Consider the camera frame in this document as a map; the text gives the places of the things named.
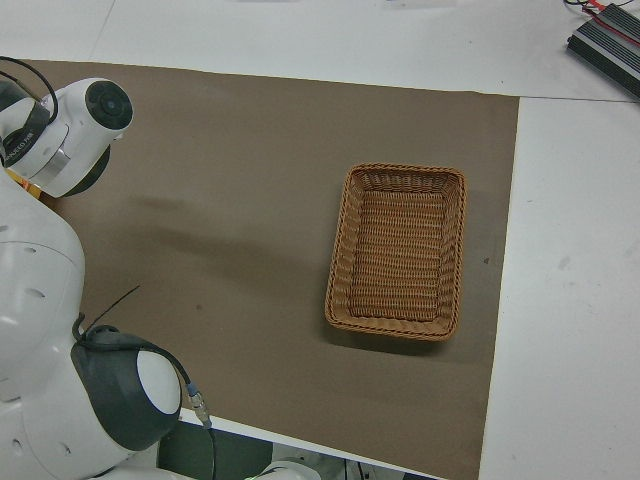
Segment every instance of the orange object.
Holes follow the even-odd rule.
[[[327,320],[347,330],[448,339],[458,323],[465,206],[458,170],[353,167],[342,194]]]

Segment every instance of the brown rectangular basket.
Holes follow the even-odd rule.
[[[347,175],[325,302],[338,328],[448,339],[458,323],[465,179],[363,164]]]

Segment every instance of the yellow object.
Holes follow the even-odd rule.
[[[24,180],[23,178],[20,178],[18,175],[13,173],[11,170],[6,170],[6,172],[9,174],[9,176],[11,178],[13,178],[16,182],[18,182],[20,184],[20,186],[22,188],[24,188],[27,192],[29,192],[35,198],[40,198],[40,194],[42,193],[42,190],[40,190],[34,184],[29,183],[27,180]]]

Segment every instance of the white table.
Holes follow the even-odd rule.
[[[640,106],[565,52],[586,17],[560,0],[0,0],[0,12],[3,54],[21,58],[524,97],[480,478],[640,477]]]

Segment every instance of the brown mat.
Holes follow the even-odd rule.
[[[119,82],[134,124],[101,181],[62,200],[89,318],[181,358],[213,414],[451,479],[477,478],[517,98],[37,62],[55,86]],[[342,182],[362,162],[468,181],[458,332],[442,344],[329,326]]]

